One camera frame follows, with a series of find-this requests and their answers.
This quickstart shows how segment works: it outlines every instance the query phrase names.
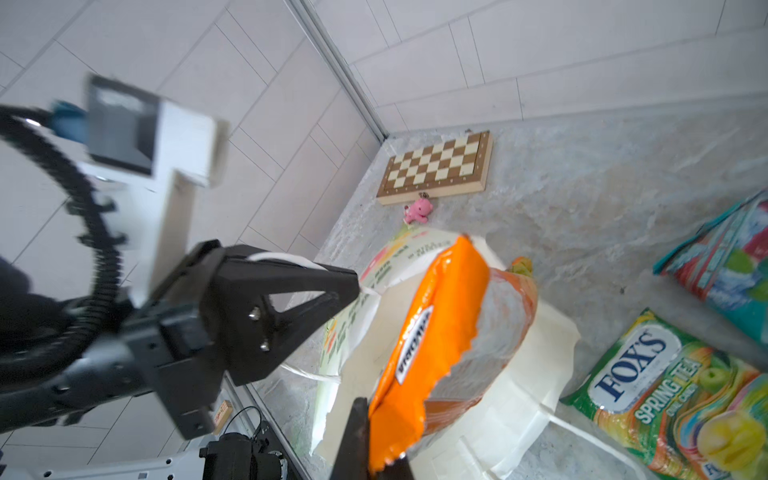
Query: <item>pink plush keychain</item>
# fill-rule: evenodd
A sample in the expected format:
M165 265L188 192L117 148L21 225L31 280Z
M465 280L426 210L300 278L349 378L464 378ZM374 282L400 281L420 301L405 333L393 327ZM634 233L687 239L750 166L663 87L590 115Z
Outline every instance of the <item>pink plush keychain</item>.
M408 225L414 220L421 223L427 223L427 215L432 212L432 204L429 203L429 195L420 193L420 198L413 202L410 207L406 205L406 217L403 219Z

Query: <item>candy bag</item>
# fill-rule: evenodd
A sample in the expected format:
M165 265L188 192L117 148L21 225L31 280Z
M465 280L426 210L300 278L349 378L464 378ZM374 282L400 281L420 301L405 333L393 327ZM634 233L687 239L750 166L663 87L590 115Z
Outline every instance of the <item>candy bag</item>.
M654 265L768 345L768 190L704 224Z
M663 478L768 478L768 375L648 309L562 402Z

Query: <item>fox's candy bag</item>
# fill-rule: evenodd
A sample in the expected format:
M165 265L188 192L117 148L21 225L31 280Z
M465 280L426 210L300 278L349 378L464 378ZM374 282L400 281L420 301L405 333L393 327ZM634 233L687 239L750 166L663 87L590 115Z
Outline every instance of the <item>fox's candy bag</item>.
M768 478L768 375L650 310L563 402L662 478Z
M477 404L515 354L538 301L530 262L517 264L490 268L466 237L432 261L370 401L371 472Z
M706 223L654 265L654 273L674 276L768 345L768 190Z

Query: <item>black wire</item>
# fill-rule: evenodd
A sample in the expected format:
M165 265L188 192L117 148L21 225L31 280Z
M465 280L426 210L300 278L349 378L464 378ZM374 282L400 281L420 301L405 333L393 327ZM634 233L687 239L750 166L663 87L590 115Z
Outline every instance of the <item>black wire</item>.
M255 405L248 405L247 407L244 407L242 410L236 413L235 416L230 419L230 422L227 423L226 427L224 427L224 431L221 432L221 435L224 435L225 433L227 433L227 429L230 427L230 425L232 425L232 421L234 421L234 419L236 419L240 413L243 413L248 409L256 409L256 411L259 413L259 425L256 425L256 432L259 432L259 427L261 427L261 421L264 418L264 414L261 412L261 409L259 407Z
M0 106L0 139L35 162L71 197L82 216L94 249L95 272L84 312L63 332L25 351L0 352L0 389L41 382L67 368L93 342L108 319L118 293L120 254L114 248L93 187L61 152L17 118L47 125L50 114L35 109Z

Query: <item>chess board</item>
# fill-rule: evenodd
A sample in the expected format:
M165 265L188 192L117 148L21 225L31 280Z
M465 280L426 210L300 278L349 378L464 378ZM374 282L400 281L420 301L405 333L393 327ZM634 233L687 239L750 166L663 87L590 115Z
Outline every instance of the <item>chess board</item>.
M382 205L485 190L493 137L470 134L389 159L376 198Z

